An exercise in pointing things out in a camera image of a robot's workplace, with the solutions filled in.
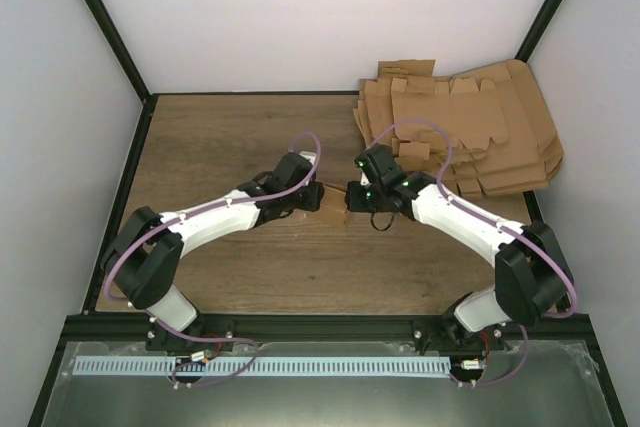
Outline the brown cardboard box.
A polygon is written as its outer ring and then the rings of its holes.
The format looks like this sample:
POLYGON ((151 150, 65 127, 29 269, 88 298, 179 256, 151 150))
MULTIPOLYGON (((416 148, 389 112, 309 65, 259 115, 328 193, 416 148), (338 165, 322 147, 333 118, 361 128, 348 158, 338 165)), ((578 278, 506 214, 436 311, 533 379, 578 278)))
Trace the brown cardboard box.
POLYGON ((346 227, 350 221, 350 212, 346 203, 346 189, 329 183, 324 184, 324 195, 317 215, 321 222, 346 227))

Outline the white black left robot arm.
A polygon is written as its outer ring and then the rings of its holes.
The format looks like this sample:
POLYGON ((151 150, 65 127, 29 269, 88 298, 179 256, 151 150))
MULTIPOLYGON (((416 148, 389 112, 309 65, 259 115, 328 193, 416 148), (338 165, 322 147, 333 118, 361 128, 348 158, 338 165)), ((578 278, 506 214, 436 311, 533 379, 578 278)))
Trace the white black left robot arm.
POLYGON ((144 311, 181 350, 207 338, 201 313, 175 285, 180 261, 227 235, 284 219, 295 210, 317 211, 324 186, 316 180, 320 154, 286 153, 277 166, 238 185, 226 195, 179 211, 134 211, 101 259, 103 293, 116 287, 128 306, 144 311))

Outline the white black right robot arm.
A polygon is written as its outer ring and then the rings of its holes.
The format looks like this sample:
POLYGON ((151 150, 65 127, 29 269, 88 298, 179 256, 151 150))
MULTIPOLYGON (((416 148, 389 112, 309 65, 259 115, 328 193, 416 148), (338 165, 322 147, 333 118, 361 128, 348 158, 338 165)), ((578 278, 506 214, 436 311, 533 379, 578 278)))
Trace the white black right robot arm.
POLYGON ((529 225, 496 216, 446 189, 440 178, 407 173, 391 151, 376 145, 358 155, 358 181, 347 185, 349 211, 402 215, 435 228, 485 260, 494 284, 463 296, 442 316, 447 343, 472 346, 480 332, 503 323, 532 327, 557 317, 567 298, 567 315, 576 307, 574 280, 553 230, 542 221, 529 225))

